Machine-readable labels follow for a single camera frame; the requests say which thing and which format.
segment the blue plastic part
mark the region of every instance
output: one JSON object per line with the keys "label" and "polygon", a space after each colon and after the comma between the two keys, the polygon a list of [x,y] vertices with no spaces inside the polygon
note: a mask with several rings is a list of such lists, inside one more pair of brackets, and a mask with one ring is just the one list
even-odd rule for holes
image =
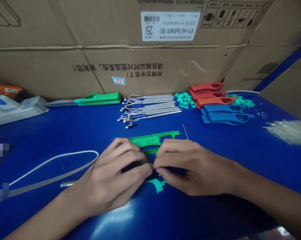
{"label": "blue plastic part", "polygon": [[238,113],[243,110],[243,108],[246,108],[247,106],[244,105],[221,105],[221,104],[208,104],[204,105],[203,109],[205,112],[232,112],[232,113]]}
{"label": "blue plastic part", "polygon": [[222,113],[222,112],[209,112],[207,117],[211,122],[232,122],[232,123],[246,123],[250,118],[255,117],[253,114],[245,113]]}
{"label": "blue plastic part", "polygon": [[206,115],[206,114],[207,114],[206,111],[204,110],[204,108],[201,108],[201,109],[200,109],[200,113],[201,113],[202,115]]}
{"label": "blue plastic part", "polygon": [[207,115],[202,115],[201,120],[203,121],[204,124],[225,124],[229,126],[237,126],[238,123],[232,123],[232,122],[227,122],[227,121],[216,121],[216,122],[211,122]]}

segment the pile of clear plastic pieces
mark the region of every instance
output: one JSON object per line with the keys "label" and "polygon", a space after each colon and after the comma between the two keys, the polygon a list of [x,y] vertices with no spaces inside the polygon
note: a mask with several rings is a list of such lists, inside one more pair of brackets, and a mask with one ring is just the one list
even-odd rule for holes
{"label": "pile of clear plastic pieces", "polygon": [[264,127],[281,140],[291,145],[301,145],[301,121],[275,121]]}

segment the handwritten number label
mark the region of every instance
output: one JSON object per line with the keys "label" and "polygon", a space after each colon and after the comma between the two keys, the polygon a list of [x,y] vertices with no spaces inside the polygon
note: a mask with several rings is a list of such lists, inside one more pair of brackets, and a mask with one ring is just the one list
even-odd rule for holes
{"label": "handwritten number label", "polygon": [[113,83],[115,84],[120,84],[120,85],[125,85],[125,79],[124,78],[119,78],[119,77],[111,77]]}

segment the orange package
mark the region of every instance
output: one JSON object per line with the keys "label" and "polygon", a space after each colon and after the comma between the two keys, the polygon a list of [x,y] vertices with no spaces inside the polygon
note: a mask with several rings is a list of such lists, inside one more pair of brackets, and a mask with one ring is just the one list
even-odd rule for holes
{"label": "orange package", "polygon": [[0,84],[0,95],[15,98],[23,89],[16,86],[8,86]]}

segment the orange lighter housing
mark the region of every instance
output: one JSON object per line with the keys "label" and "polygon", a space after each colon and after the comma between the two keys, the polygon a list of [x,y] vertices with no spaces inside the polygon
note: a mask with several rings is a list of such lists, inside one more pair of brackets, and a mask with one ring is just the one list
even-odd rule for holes
{"label": "orange lighter housing", "polygon": [[0,95],[15,98],[23,89],[17,86],[0,84]]}
{"label": "orange lighter housing", "polygon": [[198,98],[196,102],[196,107],[201,109],[204,105],[207,104],[223,104],[228,105],[236,100],[235,97],[212,97],[212,98]]}

